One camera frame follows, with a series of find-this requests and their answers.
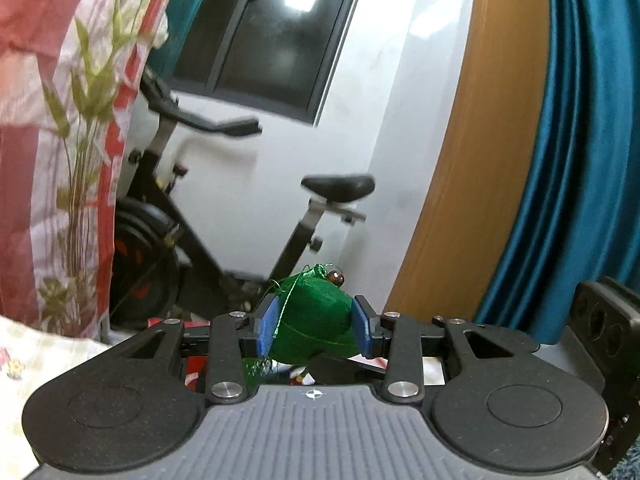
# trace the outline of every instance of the adjustment knob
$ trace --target adjustment knob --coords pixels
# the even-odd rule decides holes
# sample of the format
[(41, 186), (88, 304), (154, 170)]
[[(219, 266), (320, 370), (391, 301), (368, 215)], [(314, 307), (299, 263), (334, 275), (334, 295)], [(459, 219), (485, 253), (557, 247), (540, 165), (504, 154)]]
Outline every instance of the adjustment knob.
[(322, 247), (322, 238), (315, 237), (313, 240), (309, 242), (309, 250), (312, 253), (317, 253)]
[(177, 176), (178, 178), (182, 178), (184, 177), (187, 173), (189, 173), (189, 170), (187, 168), (185, 168), (183, 165), (181, 164), (174, 164), (174, 168), (171, 170), (173, 172), (173, 174), (175, 176)]
[(326, 276), (327, 280), (340, 288), (344, 285), (344, 274), (339, 270), (330, 270)]
[(140, 159), (142, 158), (142, 152), (139, 149), (131, 150), (127, 160), (130, 164), (137, 165), (140, 163)]

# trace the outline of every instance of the circular pad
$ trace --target circular pad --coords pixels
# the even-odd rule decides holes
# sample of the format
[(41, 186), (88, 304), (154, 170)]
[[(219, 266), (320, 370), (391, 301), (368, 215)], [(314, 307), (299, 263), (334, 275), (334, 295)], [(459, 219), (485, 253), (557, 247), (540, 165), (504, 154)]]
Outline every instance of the circular pad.
[(37, 459), (100, 474), (138, 467), (180, 446), (200, 420), (200, 399), (144, 361), (118, 359), (117, 367), (103, 363), (91, 375), (81, 365), (37, 389), (22, 412)]
[(69, 415), (89, 428), (116, 428), (138, 416), (142, 396), (126, 386), (94, 386), (69, 401)]
[(556, 420), (562, 411), (562, 402), (553, 393), (526, 384), (498, 388), (486, 405), (495, 418), (517, 428), (539, 428)]
[(596, 451), (609, 414), (589, 385), (532, 355), (478, 360), (431, 407), (460, 455), (513, 472), (562, 470)]

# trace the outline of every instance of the window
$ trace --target window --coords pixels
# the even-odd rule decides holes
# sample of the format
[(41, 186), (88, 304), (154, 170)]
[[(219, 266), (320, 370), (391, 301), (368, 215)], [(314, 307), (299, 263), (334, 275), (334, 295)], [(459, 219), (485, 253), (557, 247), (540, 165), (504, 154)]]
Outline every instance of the window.
[(203, 0), (172, 84), (313, 122), (354, 0)]

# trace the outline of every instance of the exercise bike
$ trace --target exercise bike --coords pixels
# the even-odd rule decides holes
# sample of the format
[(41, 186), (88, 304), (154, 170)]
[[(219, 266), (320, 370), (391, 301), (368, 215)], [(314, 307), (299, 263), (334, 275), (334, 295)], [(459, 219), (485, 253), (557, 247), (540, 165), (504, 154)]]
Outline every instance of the exercise bike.
[(301, 184), (320, 197), (309, 200), (268, 277), (223, 270), (170, 197), (187, 168), (175, 164), (173, 177), (160, 184), (156, 167), (178, 123), (202, 134), (241, 139), (261, 133), (255, 118), (214, 123), (182, 110), (170, 88), (145, 69), (140, 90), (148, 108), (159, 115), (158, 130), (149, 146), (133, 150), (129, 163), (136, 171), (126, 196), (116, 202), (114, 258), (111, 278), (112, 324), (142, 328), (150, 317), (164, 317), (174, 306), (212, 319), (225, 312), (250, 312), (273, 281), (289, 276), (307, 247), (318, 252), (322, 239), (314, 236), (325, 212), (354, 225), (366, 216), (348, 208), (373, 192), (370, 174), (306, 176)]

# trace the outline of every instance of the blue gripper pad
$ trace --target blue gripper pad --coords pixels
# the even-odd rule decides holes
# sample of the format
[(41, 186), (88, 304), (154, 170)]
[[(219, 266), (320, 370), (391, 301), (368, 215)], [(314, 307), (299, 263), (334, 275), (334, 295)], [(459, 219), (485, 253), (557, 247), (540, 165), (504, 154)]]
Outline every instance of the blue gripper pad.
[(371, 355), (369, 319), (355, 298), (351, 300), (351, 328), (353, 328), (353, 334), (356, 336), (360, 353), (365, 357)]
[(280, 301), (274, 296), (258, 325), (258, 355), (267, 357), (273, 344), (273, 333), (280, 319)]

